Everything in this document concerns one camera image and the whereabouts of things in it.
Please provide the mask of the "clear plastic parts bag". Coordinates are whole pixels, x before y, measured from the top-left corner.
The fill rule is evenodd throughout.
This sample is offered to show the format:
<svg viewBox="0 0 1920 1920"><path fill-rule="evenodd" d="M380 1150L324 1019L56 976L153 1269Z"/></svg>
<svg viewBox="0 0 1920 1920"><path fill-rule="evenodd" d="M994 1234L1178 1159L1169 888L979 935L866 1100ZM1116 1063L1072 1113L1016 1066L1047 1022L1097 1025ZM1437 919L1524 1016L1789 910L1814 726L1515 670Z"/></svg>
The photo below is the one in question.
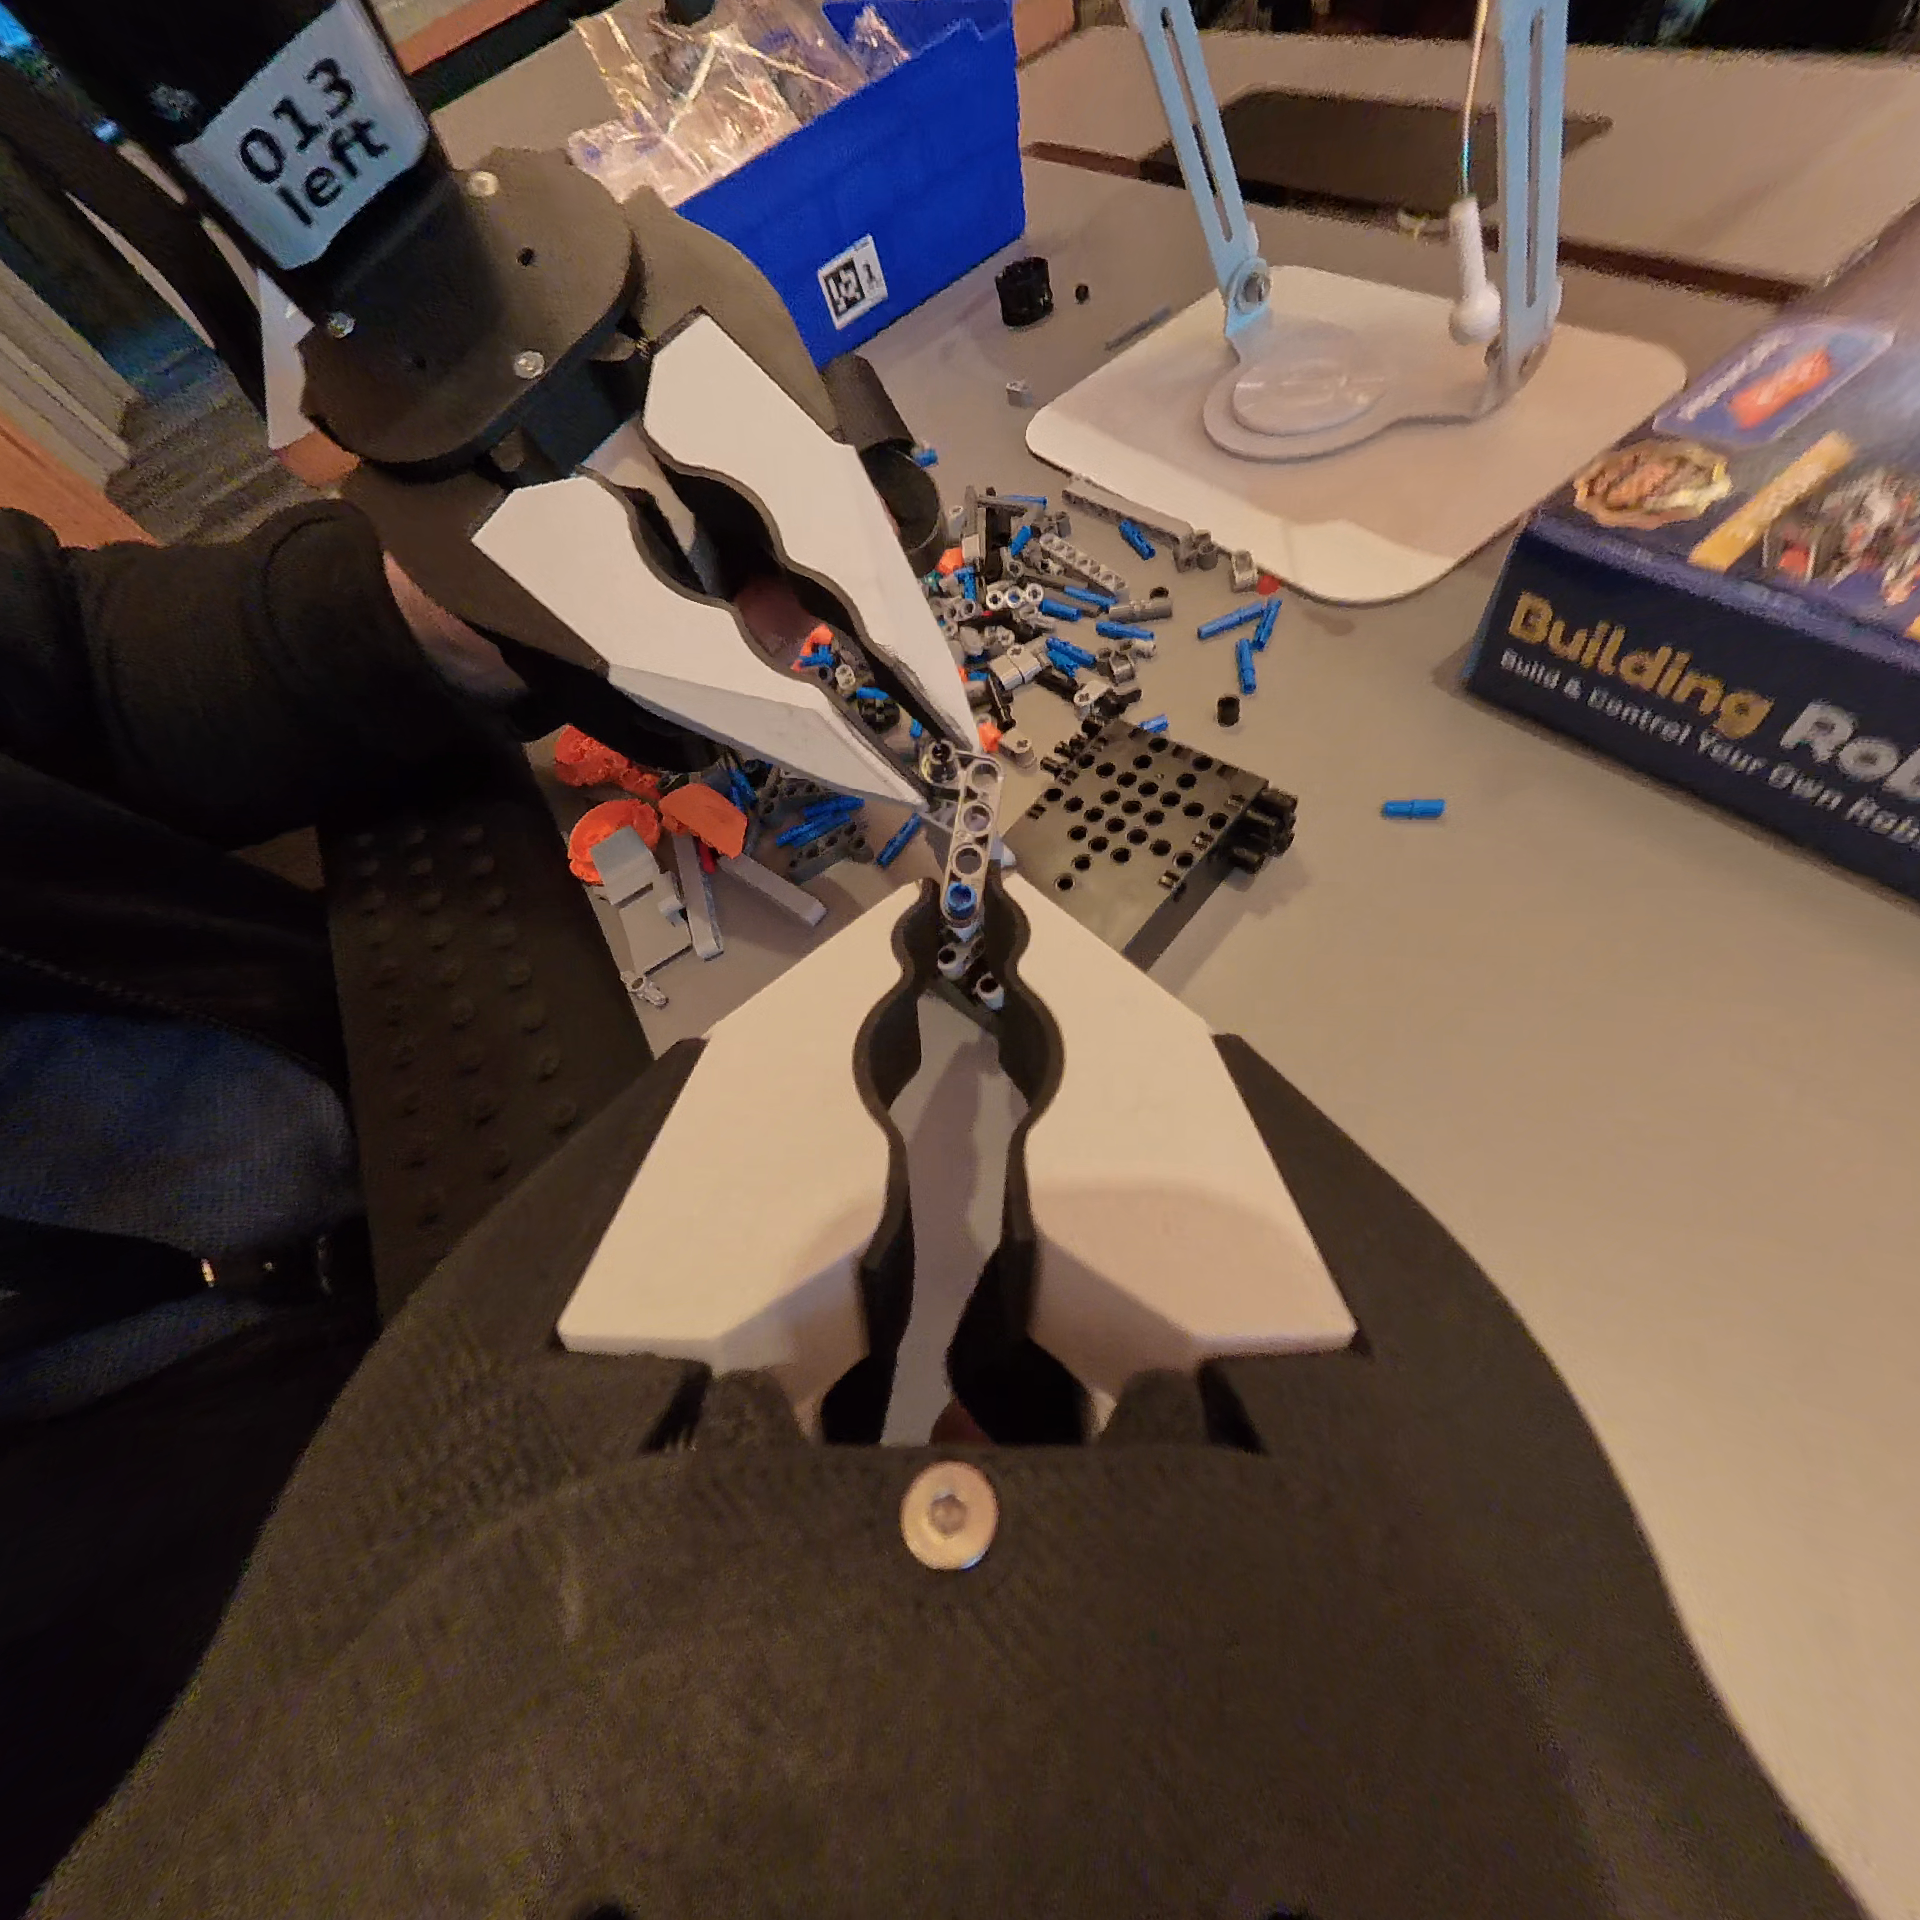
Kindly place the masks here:
<svg viewBox="0 0 1920 1920"><path fill-rule="evenodd" d="M574 34L608 106L567 159L614 199L676 206L907 62L876 3L835 28L823 3L614 3Z"/></svg>

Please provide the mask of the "pile of building pieces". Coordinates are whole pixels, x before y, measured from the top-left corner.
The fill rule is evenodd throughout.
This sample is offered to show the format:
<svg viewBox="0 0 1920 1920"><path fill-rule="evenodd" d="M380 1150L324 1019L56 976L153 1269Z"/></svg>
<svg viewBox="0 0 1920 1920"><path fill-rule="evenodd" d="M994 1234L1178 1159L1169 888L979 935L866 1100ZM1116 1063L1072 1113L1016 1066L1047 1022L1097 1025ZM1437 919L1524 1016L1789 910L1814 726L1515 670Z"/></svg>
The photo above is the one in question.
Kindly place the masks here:
<svg viewBox="0 0 1920 1920"><path fill-rule="evenodd" d="M969 492L951 530L957 545L923 589L957 642L976 751L1001 761L994 876L1019 876L1004 829L1038 795L1054 748L1119 717L1175 739L1166 714L1141 711L1138 679L1172 598L1163 583L1128 598L1122 577L1075 549L1069 517L1047 511L1041 496ZM926 829L919 779L919 751L935 736L882 692L873 661L838 626L817 623L792 670L873 736L923 804L876 804L736 751L704 776L670 776L564 729L552 776L589 801L567 826L567 866L620 972L658 982L679 957L720 960L739 898L810 935L829 923L823 885L832 876L941 879L944 848Z"/></svg>

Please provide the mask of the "blue robot kit box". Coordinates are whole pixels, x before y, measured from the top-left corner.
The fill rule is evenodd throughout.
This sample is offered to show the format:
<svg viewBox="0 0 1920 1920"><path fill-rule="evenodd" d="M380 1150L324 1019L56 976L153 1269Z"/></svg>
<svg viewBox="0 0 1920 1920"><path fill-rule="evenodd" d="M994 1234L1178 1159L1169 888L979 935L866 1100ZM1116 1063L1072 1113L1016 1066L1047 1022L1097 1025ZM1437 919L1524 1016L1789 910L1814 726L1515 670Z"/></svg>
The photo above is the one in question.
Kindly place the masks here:
<svg viewBox="0 0 1920 1920"><path fill-rule="evenodd" d="M1527 517L1465 686L1917 901L1917 209Z"/></svg>

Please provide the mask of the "grey beam piece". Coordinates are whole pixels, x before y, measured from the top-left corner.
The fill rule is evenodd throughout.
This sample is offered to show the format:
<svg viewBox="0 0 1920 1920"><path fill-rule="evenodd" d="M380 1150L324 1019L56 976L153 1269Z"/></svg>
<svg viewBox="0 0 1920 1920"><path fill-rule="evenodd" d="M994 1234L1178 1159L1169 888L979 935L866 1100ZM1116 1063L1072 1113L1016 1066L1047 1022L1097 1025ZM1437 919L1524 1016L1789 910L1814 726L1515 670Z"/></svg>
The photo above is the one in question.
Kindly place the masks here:
<svg viewBox="0 0 1920 1920"><path fill-rule="evenodd" d="M988 879L1001 870L1001 761L985 751L963 754L938 739L919 751L919 779L929 801L926 829L944 848L935 972L969 1013L994 1019L1004 1007L1004 988L988 960ZM979 891L972 923L954 926L944 919L948 882L972 882Z"/></svg>

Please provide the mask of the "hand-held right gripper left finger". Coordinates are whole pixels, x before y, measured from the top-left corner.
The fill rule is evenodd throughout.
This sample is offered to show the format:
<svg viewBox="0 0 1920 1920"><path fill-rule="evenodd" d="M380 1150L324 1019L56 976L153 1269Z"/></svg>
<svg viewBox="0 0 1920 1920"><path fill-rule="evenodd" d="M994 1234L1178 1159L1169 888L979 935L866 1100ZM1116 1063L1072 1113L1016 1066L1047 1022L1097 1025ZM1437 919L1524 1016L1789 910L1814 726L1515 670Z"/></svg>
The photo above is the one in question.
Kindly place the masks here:
<svg viewBox="0 0 1920 1920"><path fill-rule="evenodd" d="M923 1069L932 882L898 888L795 963L683 1069L558 1318L589 1356L770 1375L829 1443L876 1443L913 1309L895 1103Z"/></svg>

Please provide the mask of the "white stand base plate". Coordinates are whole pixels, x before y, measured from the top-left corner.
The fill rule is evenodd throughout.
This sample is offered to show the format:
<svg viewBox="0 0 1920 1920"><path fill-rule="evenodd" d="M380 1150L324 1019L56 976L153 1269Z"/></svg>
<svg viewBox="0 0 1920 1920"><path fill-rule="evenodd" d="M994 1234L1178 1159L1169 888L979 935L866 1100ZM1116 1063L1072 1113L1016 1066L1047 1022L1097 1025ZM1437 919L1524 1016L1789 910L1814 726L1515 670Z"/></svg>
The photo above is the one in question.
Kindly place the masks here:
<svg viewBox="0 0 1920 1920"><path fill-rule="evenodd" d="M1281 321L1334 324L1387 362L1378 408L1306 458L1250 458L1209 436L1212 390L1234 383L1222 299L1206 293L1035 411L1025 449L1066 477L1225 549L1309 598L1365 608L1428 589L1524 521L1683 386L1655 343L1555 324L1515 396L1487 396L1477 349L1449 340L1434 293L1278 268Z"/></svg>

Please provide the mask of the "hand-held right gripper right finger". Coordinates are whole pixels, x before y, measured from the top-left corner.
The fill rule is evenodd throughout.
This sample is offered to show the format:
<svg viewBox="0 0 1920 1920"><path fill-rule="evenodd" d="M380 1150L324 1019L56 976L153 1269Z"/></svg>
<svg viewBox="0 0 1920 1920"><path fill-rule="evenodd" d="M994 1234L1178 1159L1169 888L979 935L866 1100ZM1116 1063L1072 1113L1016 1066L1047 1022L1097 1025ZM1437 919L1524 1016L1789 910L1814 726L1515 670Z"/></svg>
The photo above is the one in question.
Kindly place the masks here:
<svg viewBox="0 0 1920 1920"><path fill-rule="evenodd" d="M1356 1315L1212 1025L1022 876L988 948L1022 1119L982 1269L982 1428L1082 1437L1088 1403L1141 1375L1350 1350Z"/></svg>

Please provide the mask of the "person's left forearm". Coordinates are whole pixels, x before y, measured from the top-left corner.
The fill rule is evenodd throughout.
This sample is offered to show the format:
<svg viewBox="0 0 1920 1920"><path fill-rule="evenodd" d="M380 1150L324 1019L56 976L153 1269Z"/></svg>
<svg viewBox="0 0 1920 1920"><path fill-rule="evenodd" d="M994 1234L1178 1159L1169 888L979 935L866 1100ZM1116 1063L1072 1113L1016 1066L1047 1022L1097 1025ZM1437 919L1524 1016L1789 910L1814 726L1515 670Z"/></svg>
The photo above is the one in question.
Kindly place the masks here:
<svg viewBox="0 0 1920 1920"><path fill-rule="evenodd" d="M215 848L396 789L443 757L564 720L539 661L514 704L449 686L346 502L228 542L65 545L3 511L3 761Z"/></svg>

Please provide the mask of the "metal stand bracket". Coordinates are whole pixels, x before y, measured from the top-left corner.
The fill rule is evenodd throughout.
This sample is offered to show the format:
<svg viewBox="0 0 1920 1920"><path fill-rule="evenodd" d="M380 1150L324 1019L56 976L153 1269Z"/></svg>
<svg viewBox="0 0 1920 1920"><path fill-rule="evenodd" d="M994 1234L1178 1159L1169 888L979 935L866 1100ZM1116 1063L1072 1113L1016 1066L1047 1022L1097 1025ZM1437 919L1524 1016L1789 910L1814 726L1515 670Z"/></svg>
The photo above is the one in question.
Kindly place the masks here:
<svg viewBox="0 0 1920 1920"><path fill-rule="evenodd" d="M1499 44L1499 296L1493 405L1521 393L1562 309L1558 228L1568 87L1568 3L1493 3Z"/></svg>
<svg viewBox="0 0 1920 1920"><path fill-rule="evenodd" d="M1147 56L1172 156L1203 228L1225 340L1241 352L1265 324L1272 268L1241 199L1203 37L1188 3L1122 3L1122 12Z"/></svg>

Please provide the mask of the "person's blue jeans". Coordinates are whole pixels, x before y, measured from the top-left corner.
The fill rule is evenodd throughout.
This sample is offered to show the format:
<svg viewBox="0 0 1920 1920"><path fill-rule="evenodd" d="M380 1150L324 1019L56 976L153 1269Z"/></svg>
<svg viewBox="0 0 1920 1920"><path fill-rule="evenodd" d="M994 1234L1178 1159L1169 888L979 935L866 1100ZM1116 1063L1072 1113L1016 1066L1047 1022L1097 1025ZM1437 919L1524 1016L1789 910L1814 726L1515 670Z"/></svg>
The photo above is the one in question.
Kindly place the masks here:
<svg viewBox="0 0 1920 1920"><path fill-rule="evenodd" d="M118 1396L281 1318L358 1216L343 1097L203 1022L3 1016L3 1424Z"/></svg>

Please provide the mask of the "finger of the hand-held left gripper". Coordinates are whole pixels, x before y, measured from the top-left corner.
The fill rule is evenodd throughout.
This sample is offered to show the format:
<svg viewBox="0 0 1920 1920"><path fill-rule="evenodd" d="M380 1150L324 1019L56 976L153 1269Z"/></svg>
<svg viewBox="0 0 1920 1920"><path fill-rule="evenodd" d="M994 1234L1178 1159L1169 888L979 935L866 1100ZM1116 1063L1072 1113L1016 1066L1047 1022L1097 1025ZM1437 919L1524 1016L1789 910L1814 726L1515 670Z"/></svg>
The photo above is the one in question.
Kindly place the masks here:
<svg viewBox="0 0 1920 1920"><path fill-rule="evenodd" d="M514 489L471 542L655 717L826 789L923 804L817 683L770 664L729 598L686 589L645 552L633 505L602 477Z"/></svg>
<svg viewBox="0 0 1920 1920"><path fill-rule="evenodd" d="M895 676L923 726L976 751L963 673L854 446L708 315L655 352L642 433L661 468L745 499L782 567L851 614L866 658Z"/></svg>

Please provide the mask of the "blue storage bin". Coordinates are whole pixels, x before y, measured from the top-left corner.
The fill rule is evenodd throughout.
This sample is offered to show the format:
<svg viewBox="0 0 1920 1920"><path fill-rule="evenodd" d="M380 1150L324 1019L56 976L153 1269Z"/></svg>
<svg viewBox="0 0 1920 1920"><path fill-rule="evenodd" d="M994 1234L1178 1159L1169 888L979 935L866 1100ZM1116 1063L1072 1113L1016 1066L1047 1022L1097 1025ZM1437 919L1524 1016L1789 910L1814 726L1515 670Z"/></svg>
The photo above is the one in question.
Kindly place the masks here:
<svg viewBox="0 0 1920 1920"><path fill-rule="evenodd" d="M879 3L907 59L679 203L776 290L814 365L1025 231L1010 3Z"/></svg>

